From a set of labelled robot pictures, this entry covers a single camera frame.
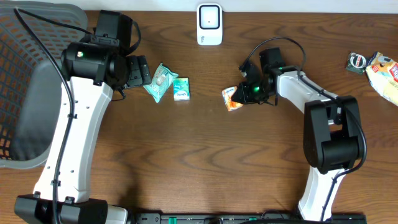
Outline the mint Zappy wipes packet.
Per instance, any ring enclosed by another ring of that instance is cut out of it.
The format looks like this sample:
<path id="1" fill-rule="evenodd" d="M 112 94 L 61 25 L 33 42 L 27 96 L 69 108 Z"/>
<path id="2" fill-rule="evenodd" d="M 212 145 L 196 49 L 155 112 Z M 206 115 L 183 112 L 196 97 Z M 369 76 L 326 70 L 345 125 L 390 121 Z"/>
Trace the mint Zappy wipes packet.
<path id="1" fill-rule="evenodd" d="M 160 63 L 152 77 L 152 82 L 149 85 L 145 85 L 144 88 L 154 98 L 155 102 L 159 103 L 177 77 L 177 73 Z"/>

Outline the orange tissue pack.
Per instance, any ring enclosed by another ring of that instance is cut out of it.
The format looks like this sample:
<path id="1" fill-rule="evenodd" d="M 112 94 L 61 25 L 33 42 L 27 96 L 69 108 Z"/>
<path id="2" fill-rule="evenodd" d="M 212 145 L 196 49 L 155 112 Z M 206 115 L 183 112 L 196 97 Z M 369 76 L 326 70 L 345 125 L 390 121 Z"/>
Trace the orange tissue pack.
<path id="1" fill-rule="evenodd" d="M 224 99 L 224 103 L 225 103 L 228 111 L 234 111 L 234 110 L 237 110 L 237 109 L 243 107 L 243 104 L 237 103 L 232 100 L 232 96 L 234 95 L 236 90 L 237 90 L 237 86 L 232 86 L 232 87 L 224 89 L 221 92 L 223 99 Z"/>

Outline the teal tissue pack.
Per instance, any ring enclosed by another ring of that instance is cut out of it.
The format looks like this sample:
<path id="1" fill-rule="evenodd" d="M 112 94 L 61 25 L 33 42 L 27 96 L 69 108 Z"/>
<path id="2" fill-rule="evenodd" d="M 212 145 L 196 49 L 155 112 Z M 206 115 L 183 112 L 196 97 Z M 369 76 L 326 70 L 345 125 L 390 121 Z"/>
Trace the teal tissue pack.
<path id="1" fill-rule="evenodd" d="M 173 82 L 174 100 L 185 101 L 190 99 L 190 85 L 188 78 L 176 78 Z"/>

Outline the Zam-Buk ointment tin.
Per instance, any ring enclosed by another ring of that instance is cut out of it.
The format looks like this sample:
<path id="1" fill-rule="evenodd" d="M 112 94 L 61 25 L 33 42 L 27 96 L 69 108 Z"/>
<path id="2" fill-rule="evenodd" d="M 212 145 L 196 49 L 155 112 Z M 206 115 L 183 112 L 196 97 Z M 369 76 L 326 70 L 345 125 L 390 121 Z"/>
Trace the Zam-Buk ointment tin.
<path id="1" fill-rule="evenodd" d="M 357 73 L 358 75 L 363 75 L 365 73 L 366 67 L 369 65 L 369 60 L 369 57 L 365 57 L 355 52 L 350 52 L 345 69 L 350 72 Z"/>

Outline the large yellow wipes packet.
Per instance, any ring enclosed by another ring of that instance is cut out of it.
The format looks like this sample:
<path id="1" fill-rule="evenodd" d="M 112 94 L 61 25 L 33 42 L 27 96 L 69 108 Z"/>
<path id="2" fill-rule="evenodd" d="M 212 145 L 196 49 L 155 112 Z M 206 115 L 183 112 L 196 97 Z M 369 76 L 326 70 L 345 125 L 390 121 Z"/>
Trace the large yellow wipes packet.
<path id="1" fill-rule="evenodd" d="M 371 86 L 383 98 L 397 105 L 397 62 L 375 52 L 366 67 Z"/>

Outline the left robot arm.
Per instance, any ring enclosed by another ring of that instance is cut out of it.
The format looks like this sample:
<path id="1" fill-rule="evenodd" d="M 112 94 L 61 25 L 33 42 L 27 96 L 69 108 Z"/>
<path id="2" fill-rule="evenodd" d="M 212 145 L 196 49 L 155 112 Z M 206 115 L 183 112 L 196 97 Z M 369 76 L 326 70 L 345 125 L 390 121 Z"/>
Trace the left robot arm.
<path id="1" fill-rule="evenodd" d="M 102 10 L 96 29 L 72 42 L 53 66 L 62 101 L 50 152 L 30 195 L 16 199 L 15 214 L 27 223 L 131 223 L 131 213 L 90 197 L 90 172 L 98 132 L 114 92 L 148 85 L 145 56 L 131 42 L 137 22 Z"/>

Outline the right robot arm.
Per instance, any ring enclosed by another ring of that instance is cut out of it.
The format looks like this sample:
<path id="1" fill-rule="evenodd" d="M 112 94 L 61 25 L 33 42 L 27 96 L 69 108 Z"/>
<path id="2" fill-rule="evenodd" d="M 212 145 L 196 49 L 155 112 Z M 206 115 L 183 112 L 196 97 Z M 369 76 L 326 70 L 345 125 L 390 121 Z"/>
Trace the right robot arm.
<path id="1" fill-rule="evenodd" d="M 306 221 L 330 222 L 341 181 L 366 159 L 358 102 L 326 91 L 297 66 L 286 65 L 279 48 L 263 50 L 259 60 L 260 68 L 243 63 L 245 80 L 228 92 L 229 100 L 250 105 L 282 97 L 303 113 L 303 152 L 310 170 L 298 211 Z"/>

